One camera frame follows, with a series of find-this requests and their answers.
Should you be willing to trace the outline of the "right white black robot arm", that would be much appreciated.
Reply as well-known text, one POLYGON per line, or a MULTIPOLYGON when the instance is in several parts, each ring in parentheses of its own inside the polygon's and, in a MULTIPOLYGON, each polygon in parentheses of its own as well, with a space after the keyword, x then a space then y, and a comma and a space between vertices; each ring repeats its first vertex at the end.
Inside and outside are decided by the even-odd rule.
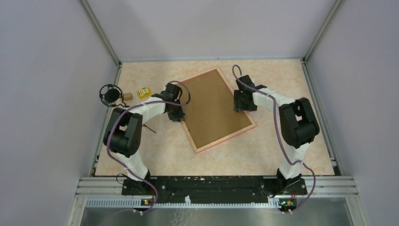
POLYGON ((285 161, 277 170, 276 188, 288 194, 302 175, 305 153, 320 128, 309 99, 292 99, 264 85, 256 86, 249 75, 236 79, 234 111, 256 111, 264 107, 273 113, 273 123, 285 161))

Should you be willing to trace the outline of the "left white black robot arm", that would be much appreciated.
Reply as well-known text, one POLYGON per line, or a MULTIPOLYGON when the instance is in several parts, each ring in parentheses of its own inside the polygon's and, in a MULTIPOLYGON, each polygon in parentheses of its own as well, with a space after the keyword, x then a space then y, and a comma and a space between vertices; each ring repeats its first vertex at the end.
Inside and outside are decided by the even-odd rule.
POLYGON ((183 106, 189 103, 180 101, 183 88, 185 85, 179 81, 169 82, 159 94, 128 108, 116 107, 110 115, 103 138, 107 154, 126 170, 139 194, 146 194, 151 188, 150 172, 139 153, 142 127, 165 113, 172 122, 180 122, 184 118, 183 106))

